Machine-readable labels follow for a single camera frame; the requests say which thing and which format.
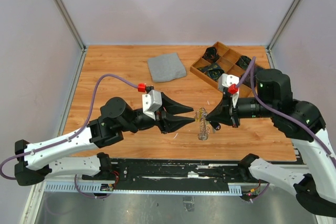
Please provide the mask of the black capped key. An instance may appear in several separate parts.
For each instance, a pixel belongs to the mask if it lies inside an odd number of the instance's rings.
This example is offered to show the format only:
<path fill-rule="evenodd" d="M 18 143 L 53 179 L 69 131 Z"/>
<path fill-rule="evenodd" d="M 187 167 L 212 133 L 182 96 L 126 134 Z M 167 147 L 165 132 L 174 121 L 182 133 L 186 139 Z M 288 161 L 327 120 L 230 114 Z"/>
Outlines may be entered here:
<path fill-rule="evenodd" d="M 221 129 L 221 125 L 217 122 L 210 122 L 212 128 L 214 129 L 214 131 L 219 131 Z"/>

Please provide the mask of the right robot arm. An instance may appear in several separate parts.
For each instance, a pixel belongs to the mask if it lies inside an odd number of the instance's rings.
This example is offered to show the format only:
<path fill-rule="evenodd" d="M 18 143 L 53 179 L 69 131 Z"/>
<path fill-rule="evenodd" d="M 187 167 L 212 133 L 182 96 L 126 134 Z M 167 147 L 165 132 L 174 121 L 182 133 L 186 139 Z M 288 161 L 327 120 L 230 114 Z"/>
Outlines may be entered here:
<path fill-rule="evenodd" d="M 238 177 L 244 182 L 258 179 L 271 183 L 294 195 L 310 213 L 335 217 L 335 152 L 319 109 L 294 99 L 290 78 L 277 69 L 257 73 L 257 94 L 252 98 L 238 97 L 238 83 L 237 76 L 221 75 L 218 88 L 223 97 L 207 120 L 236 128 L 241 119 L 270 118 L 309 169 L 305 174 L 297 173 L 248 154 L 238 163 Z"/>

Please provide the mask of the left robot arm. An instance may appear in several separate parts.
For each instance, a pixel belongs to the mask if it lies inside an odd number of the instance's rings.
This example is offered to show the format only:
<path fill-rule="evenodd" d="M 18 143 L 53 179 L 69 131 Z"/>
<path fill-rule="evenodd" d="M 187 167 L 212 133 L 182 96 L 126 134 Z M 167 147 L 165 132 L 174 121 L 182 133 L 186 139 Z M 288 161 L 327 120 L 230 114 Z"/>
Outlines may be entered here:
<path fill-rule="evenodd" d="M 192 111 L 192 107 L 156 90 L 142 95 L 139 109 L 131 108 L 121 97 L 111 98 L 100 108 L 100 116 L 83 128 L 38 143 L 17 141 L 15 179 L 20 186 L 38 184 L 46 178 L 61 175 L 108 179 L 112 175 L 108 155 L 78 158 L 73 154 L 111 146 L 123 140 L 124 132 L 137 133 L 156 126 L 162 134 L 173 133 L 195 121 L 183 115 Z"/>

